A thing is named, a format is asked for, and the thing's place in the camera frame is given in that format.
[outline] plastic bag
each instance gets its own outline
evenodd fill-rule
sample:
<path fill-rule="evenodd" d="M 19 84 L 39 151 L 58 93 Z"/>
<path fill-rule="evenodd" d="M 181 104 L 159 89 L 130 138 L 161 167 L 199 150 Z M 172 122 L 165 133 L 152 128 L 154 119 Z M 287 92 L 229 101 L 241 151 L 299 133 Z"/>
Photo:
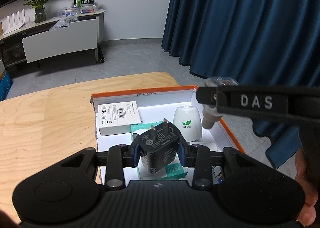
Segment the plastic bag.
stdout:
<path fill-rule="evenodd" d="M 0 79 L 0 101 L 3 101 L 7 97 L 11 86 L 12 80 L 8 72 L 5 72 L 4 76 Z"/>
<path fill-rule="evenodd" d="M 68 27 L 71 22 L 79 21 L 76 16 L 67 16 L 67 17 L 62 17 L 59 19 L 59 21 L 54 24 L 52 28 L 49 30 L 54 30 L 54 29 L 61 29 L 64 27 Z"/>

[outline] hand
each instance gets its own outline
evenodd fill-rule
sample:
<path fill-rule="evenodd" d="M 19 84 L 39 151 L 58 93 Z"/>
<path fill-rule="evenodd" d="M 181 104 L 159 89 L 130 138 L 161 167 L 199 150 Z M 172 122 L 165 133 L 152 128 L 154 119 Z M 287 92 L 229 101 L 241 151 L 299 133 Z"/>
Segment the hand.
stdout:
<path fill-rule="evenodd" d="M 4 212 L 0 210 L 0 227 L 1 228 L 20 228 L 14 221 L 10 219 Z"/>
<path fill-rule="evenodd" d="M 307 162 L 303 154 L 302 148 L 300 148 L 296 153 L 295 163 L 297 168 L 297 175 L 296 175 L 295 181 L 297 181 L 302 186 L 304 193 L 306 195 L 306 201 L 299 214 L 298 221 L 303 226 L 308 226 L 313 224 L 313 222 L 316 219 L 316 210 L 314 206 L 318 201 L 318 191 L 308 181 Z"/>

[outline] controller grip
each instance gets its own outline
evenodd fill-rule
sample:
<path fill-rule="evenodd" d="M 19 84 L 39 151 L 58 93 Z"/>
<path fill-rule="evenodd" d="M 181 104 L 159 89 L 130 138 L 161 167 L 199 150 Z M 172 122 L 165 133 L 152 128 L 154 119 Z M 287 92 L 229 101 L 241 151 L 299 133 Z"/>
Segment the controller grip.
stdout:
<path fill-rule="evenodd" d="M 309 181 L 320 192 L 320 129 L 300 127 L 299 138 L 307 161 L 307 174 Z M 320 227 L 320 200 L 315 205 L 316 220 L 312 228 Z"/>

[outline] white drawer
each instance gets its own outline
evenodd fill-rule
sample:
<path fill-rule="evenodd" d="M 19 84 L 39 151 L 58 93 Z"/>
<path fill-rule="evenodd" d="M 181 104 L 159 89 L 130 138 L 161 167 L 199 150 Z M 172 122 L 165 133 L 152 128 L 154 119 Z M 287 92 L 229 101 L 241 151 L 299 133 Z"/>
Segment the white drawer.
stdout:
<path fill-rule="evenodd" d="M 70 23 L 68 27 L 49 30 L 22 39 L 27 62 L 97 48 L 97 20 Z"/>

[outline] white label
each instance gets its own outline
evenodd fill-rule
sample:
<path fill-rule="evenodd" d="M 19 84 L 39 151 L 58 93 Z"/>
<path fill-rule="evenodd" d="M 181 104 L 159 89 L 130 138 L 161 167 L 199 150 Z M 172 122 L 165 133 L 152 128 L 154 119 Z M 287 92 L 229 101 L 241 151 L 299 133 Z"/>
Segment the white label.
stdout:
<path fill-rule="evenodd" d="M 101 104 L 98 113 L 100 128 L 141 122 L 135 101 Z"/>

